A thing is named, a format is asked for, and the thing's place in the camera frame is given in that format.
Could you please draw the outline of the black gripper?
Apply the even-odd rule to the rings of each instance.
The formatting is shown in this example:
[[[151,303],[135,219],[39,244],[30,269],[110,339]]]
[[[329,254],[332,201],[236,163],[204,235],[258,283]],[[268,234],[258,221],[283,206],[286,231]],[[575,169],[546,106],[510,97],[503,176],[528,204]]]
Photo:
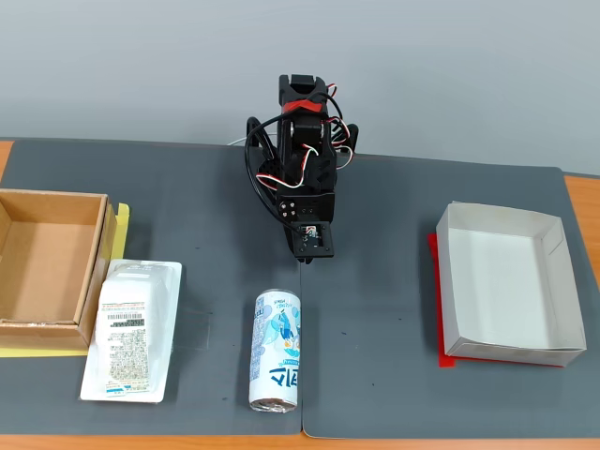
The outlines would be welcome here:
[[[313,188],[279,188],[276,192],[276,208],[286,222],[326,221],[332,222],[335,212],[335,191]],[[311,264],[313,258],[306,258],[304,237],[299,226],[284,226],[287,245],[300,263]]]

